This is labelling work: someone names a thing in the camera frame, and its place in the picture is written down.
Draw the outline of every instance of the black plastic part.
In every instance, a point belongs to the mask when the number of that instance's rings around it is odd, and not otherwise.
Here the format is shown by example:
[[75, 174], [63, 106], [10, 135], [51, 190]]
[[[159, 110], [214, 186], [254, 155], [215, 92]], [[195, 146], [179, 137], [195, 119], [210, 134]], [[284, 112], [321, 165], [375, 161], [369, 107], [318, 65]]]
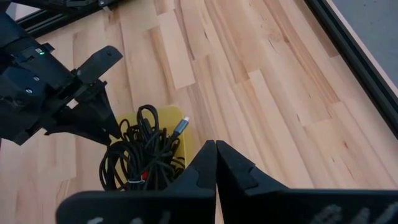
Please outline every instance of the black plastic part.
[[[19, 145], [39, 129], [67, 132], [109, 144], [121, 137], [118, 123], [99, 77], [122, 55], [107, 46], [78, 70], [69, 71], [7, 14], [0, 13], [0, 138]], [[73, 109], [67, 104], [75, 99]]]
[[57, 223], [214, 223], [216, 183], [225, 224], [398, 223], [396, 190], [288, 189], [223, 141], [207, 141], [164, 191], [76, 194]]
[[208, 141], [167, 189], [79, 193], [59, 206], [57, 223], [214, 223], [216, 163], [216, 144]]
[[225, 142], [217, 148], [225, 224], [398, 223], [398, 191], [288, 189]]
[[93, 83], [99, 78], [99, 74], [104, 74], [122, 58], [122, 54], [116, 48], [106, 46], [95, 52], [76, 70], [77, 77], [83, 83]]

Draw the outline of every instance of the wooden floor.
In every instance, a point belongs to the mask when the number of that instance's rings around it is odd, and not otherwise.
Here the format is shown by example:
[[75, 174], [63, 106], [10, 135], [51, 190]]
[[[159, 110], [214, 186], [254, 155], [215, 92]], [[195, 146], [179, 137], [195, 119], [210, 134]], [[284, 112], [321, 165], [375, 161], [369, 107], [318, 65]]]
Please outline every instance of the wooden floor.
[[[105, 45], [116, 115], [177, 105], [289, 187], [396, 189], [398, 142], [302, 0], [135, 0], [40, 38], [69, 69]], [[101, 189], [104, 147], [71, 134], [0, 150], [0, 223], [53, 223]], [[220, 212], [217, 222], [221, 223]]]

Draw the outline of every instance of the yellow container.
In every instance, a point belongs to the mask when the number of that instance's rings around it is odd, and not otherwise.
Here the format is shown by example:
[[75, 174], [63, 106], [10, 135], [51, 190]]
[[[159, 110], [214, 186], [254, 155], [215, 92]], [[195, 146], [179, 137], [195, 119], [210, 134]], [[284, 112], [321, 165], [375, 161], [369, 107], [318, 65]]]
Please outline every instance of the yellow container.
[[[143, 115], [145, 118], [147, 118], [151, 124], [151, 126], [155, 125], [154, 118], [152, 114], [144, 110]], [[159, 128], [167, 128], [167, 132], [169, 134], [172, 134], [172, 131], [175, 129], [175, 127], [178, 125], [178, 123], [184, 119], [184, 115], [181, 112], [181, 110], [176, 107], [176, 106], [167, 106], [164, 108], [157, 108], [157, 113], [159, 115]], [[130, 122], [130, 125], [135, 125], [137, 124], [137, 113], [132, 113], [132, 114], [125, 114], [123, 116], [118, 116], [116, 120], [118, 123], [120, 123], [123, 119], [127, 119]], [[127, 126], [122, 126], [122, 133], [125, 132], [125, 129]], [[178, 137], [180, 139], [180, 145], [177, 149], [177, 152], [175, 153], [175, 157], [184, 157], [185, 158], [185, 167], [188, 167], [189, 163], [191, 163], [193, 159], [193, 136], [192, 136], [192, 130], [190, 128], [190, 125], [187, 126], [187, 128], [183, 131], [183, 133]], [[114, 137], [111, 137], [112, 143], [120, 141], [120, 139], [115, 139]], [[122, 174], [121, 167], [120, 165], [116, 165], [116, 170], [118, 173]]]

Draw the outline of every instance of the usb connector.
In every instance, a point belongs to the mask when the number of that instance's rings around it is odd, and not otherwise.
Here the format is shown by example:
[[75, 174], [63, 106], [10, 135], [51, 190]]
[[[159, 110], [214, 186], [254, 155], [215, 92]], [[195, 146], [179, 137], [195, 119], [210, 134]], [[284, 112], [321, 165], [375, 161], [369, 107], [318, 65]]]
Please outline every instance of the usb connector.
[[185, 128], [187, 128], [188, 124], [189, 124], [189, 117], [184, 117], [184, 119], [182, 119], [179, 122], [179, 124], [175, 127], [173, 136], [175, 136], [175, 138], [180, 136], [181, 133], [185, 130]]

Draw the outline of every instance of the cable bundle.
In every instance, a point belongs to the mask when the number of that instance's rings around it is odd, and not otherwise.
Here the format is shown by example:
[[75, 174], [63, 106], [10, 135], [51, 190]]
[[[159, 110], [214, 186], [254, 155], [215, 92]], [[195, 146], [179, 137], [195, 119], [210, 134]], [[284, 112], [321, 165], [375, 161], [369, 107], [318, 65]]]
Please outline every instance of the cable bundle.
[[[154, 117], [151, 127], [149, 120], [142, 114], [148, 110]], [[171, 136], [167, 130], [159, 128], [157, 110], [152, 105], [138, 109], [137, 124], [131, 126], [124, 119], [120, 122], [122, 141], [107, 147], [99, 165], [99, 179], [105, 190], [163, 190], [167, 188], [185, 169], [184, 158], [174, 155], [180, 145], [179, 136], [188, 126], [189, 119], [184, 118], [174, 129]], [[120, 164], [121, 172], [116, 170]]]

